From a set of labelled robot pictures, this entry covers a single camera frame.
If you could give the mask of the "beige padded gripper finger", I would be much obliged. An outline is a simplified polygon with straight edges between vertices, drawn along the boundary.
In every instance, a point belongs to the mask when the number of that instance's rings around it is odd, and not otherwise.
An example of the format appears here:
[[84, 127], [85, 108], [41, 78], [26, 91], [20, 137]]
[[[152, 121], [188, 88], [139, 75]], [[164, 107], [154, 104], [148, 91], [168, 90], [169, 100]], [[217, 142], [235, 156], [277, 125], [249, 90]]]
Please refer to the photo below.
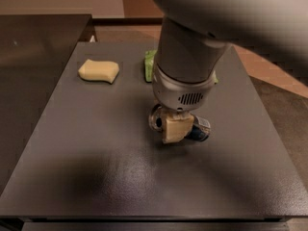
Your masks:
[[188, 112], [165, 112], [162, 115], [163, 143], [180, 142], [192, 130], [194, 117]]

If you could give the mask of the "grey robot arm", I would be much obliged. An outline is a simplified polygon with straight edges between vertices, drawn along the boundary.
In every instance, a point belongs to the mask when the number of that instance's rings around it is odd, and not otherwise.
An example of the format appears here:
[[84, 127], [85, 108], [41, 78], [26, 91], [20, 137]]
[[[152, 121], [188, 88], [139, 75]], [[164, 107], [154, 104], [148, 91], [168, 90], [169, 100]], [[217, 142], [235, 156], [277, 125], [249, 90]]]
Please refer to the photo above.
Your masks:
[[308, 0], [153, 1], [164, 18], [152, 71], [158, 103], [149, 124], [163, 142], [208, 138], [209, 122], [193, 110], [203, 105], [231, 45], [307, 81]]

